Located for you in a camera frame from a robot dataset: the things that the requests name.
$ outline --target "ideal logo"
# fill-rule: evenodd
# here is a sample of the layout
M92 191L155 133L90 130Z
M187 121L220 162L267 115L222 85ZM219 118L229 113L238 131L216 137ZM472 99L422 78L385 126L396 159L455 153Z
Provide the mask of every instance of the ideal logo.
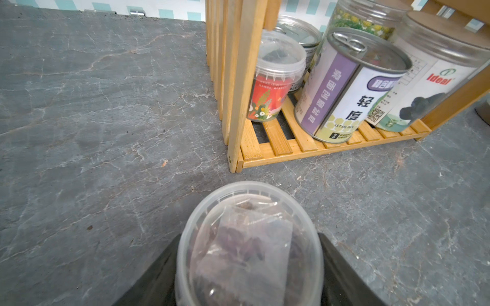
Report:
M450 68L450 69L446 69L446 70L441 71L439 73L439 75L448 76L448 75L451 75L455 72L456 72L456 69Z
M449 82L451 82L451 80L454 80L454 79L444 78L442 76L448 76L448 75L451 75L455 72L456 72L456 69L452 69L452 68L451 69L445 69L445 70L441 71L439 73L439 75L431 74L427 78L427 80L434 82L434 83L441 84L441 85L447 85Z

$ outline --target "can lid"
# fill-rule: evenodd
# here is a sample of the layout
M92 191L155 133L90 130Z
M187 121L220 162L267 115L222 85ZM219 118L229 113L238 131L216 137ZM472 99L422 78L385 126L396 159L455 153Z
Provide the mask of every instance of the can lid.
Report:
M296 81L303 75L306 51L297 41L276 31L262 31L256 75Z
M321 40L321 33L314 26L291 16L279 15L274 30L286 34L305 48L315 47Z
M428 28L429 30L457 40L461 43L484 49L490 49L490 40L484 35L468 31L452 23L446 18L420 11L409 12L407 17L412 19L417 24Z
M327 39L341 54L378 71L404 73L412 67L412 61L402 50L361 30L333 28Z

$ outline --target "wooden shelf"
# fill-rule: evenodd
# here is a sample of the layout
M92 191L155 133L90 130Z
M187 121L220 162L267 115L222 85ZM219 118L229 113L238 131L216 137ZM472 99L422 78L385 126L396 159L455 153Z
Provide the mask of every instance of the wooden shelf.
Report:
M490 66L482 67L474 78L457 89L439 106L421 120L415 121L400 133L373 128L363 122L345 143L317 141L297 124L293 103L286 98L282 113L294 135L288 140L277 120L264 123L269 138L259 143L252 123L246 119L250 92L262 29L273 30L281 0L206 0L206 60L214 82L218 114L222 120L223 141L228 145L227 159L230 171L285 162L310 156L330 154L378 144L422 139L462 110L483 97L490 89ZM428 0L422 11L437 14L443 5L456 9L449 17L453 24L463 28L475 17L483 22L488 17L488 0ZM486 24L480 30L490 35Z
M282 113L288 122L294 139L287 140L277 119L263 123L270 142L259 143L249 120L245 123L237 172L242 169L292 161L316 155L330 154L364 148L384 143L418 139L427 136L431 130L421 120L417 120L400 133L387 132L371 127L363 122L352 137L344 143L321 142L308 135L294 118L294 106L289 97L284 101Z

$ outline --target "gray marble countertop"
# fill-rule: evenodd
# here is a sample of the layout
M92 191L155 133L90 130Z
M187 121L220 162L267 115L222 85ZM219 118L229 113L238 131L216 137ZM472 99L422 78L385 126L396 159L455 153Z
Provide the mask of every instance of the gray marble countertop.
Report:
M2 1L0 28L0 305L111 305L242 180L297 199L387 303L490 304L490 127L473 110L422 142L232 174L203 23Z

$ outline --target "tin can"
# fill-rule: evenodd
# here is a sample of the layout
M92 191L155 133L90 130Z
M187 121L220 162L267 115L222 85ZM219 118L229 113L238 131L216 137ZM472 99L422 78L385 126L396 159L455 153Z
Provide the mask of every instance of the tin can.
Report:
M306 51L306 68L303 73L303 77L297 80L293 86L291 86L290 92L293 93L301 88L303 78L308 71L313 55L315 54L318 44L321 41L321 33L311 24L286 15L279 15L277 18L277 25L274 30L291 37Z
M446 18L410 12L390 41L413 67L369 112L367 121L391 132L405 130L490 58L490 41Z
M289 89L303 75L305 61L306 52L294 39L263 30L247 118L274 120Z
M388 39L402 17L411 10L410 5L400 0L338 0L309 68L312 69L315 65L321 45L330 29L350 27Z
M341 143L412 62L397 47L361 30L334 28L326 38L294 115L314 138Z

